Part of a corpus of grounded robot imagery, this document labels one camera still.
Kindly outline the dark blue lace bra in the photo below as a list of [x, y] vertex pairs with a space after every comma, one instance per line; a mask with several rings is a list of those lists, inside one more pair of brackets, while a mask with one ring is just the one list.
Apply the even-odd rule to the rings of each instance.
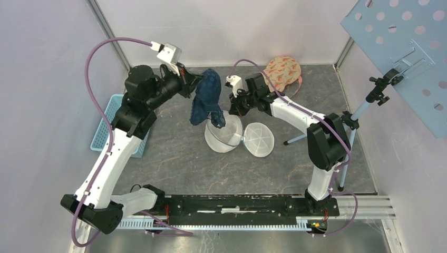
[[195, 90], [196, 94], [192, 102], [190, 123], [199, 125], [210, 119], [214, 127], [221, 129], [226, 125], [223, 111], [219, 106], [221, 78], [213, 69], [207, 69], [202, 74], [203, 79]]

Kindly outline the white mesh laundry bag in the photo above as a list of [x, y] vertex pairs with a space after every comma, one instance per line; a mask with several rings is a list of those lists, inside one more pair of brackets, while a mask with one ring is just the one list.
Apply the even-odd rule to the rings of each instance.
[[260, 122], [243, 126], [236, 115], [223, 112], [226, 124], [222, 128], [215, 127], [209, 119], [205, 124], [205, 141], [210, 149], [218, 153], [227, 153], [240, 144], [255, 157], [270, 155], [275, 146], [275, 137], [271, 130]]

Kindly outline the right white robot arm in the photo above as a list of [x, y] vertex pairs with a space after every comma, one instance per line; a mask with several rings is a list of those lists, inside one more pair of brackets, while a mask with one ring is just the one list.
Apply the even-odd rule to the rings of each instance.
[[335, 113], [316, 113], [281, 92], [271, 91], [260, 73], [245, 79], [246, 90], [243, 82], [236, 75], [226, 78], [225, 85], [232, 89], [229, 113], [244, 116], [250, 109], [258, 109], [304, 134], [308, 156], [314, 165], [310, 185], [304, 193], [304, 207], [311, 215], [320, 214], [331, 199], [329, 188], [334, 172], [351, 150], [341, 117]]

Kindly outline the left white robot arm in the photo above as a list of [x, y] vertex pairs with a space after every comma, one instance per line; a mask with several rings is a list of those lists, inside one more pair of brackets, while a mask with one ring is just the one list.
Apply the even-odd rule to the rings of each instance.
[[104, 234], [110, 234], [123, 218], [143, 210], [161, 214], [166, 207], [164, 192], [151, 185], [124, 195], [113, 189], [135, 149], [157, 119], [155, 110], [176, 94], [189, 98], [203, 79], [178, 63], [178, 72], [160, 65], [162, 76], [146, 65], [131, 68], [125, 80], [126, 92], [111, 124], [111, 133], [101, 156], [85, 182], [74, 194], [65, 194], [61, 206]]

